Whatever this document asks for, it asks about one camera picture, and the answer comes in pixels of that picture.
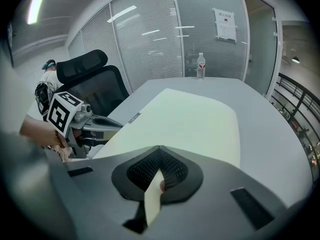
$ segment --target mesh backrest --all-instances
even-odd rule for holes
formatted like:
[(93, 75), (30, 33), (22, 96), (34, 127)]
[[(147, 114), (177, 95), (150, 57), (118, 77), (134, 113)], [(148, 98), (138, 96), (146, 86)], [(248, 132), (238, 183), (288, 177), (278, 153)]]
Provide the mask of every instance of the mesh backrest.
[(119, 70), (112, 65), (69, 82), (56, 93), (64, 91), (90, 104), (93, 114), (105, 117), (129, 96)]
[(107, 62), (108, 57), (102, 50), (93, 50), (79, 57), (58, 62), (56, 74), (61, 83), (67, 84), (102, 68)]

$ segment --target paper sign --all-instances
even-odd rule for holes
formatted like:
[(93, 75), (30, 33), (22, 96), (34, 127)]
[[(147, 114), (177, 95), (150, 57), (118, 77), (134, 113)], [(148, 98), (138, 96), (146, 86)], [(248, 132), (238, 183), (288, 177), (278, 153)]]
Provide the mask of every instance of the paper sign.
[(233, 12), (214, 9), (215, 22), (235, 26), (235, 14)]
[(237, 40), (235, 14), (214, 8), (217, 37)]
[(232, 25), (217, 23), (216, 30), (218, 38), (237, 40), (236, 28)]
[(47, 121), (63, 137), (66, 137), (68, 126), (76, 112), (81, 110), (84, 102), (67, 91), (55, 93), (48, 111)]

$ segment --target glass door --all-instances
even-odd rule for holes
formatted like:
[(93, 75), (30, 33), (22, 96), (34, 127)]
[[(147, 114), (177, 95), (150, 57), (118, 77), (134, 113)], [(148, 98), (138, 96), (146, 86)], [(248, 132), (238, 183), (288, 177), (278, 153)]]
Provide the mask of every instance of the glass door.
[(244, 82), (266, 96), (277, 55), (274, 9), (262, 0), (245, 0), (250, 28), (249, 63)]

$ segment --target paper sheet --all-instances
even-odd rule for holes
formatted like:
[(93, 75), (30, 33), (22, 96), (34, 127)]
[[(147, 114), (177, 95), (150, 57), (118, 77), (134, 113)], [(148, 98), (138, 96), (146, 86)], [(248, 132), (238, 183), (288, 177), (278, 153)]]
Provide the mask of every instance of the paper sheet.
[(113, 136), (94, 159), (164, 145), (240, 167), (237, 116), (227, 105), (211, 98), (165, 89), (140, 113)]
[(150, 186), (144, 193), (144, 210), (146, 216), (146, 224), (149, 226), (157, 217), (161, 210), (160, 196), (163, 193), (160, 189), (160, 183), (164, 180), (160, 169), (157, 171)]

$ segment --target water bottle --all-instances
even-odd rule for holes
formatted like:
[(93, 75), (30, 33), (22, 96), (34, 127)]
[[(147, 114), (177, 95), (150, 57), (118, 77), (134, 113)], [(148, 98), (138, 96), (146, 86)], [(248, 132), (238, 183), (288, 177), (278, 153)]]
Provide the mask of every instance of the water bottle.
[(202, 80), (205, 78), (206, 71), (206, 60), (202, 52), (199, 52), (199, 58), (196, 62), (198, 64), (198, 67), (196, 69), (196, 77), (198, 78), (198, 80)]

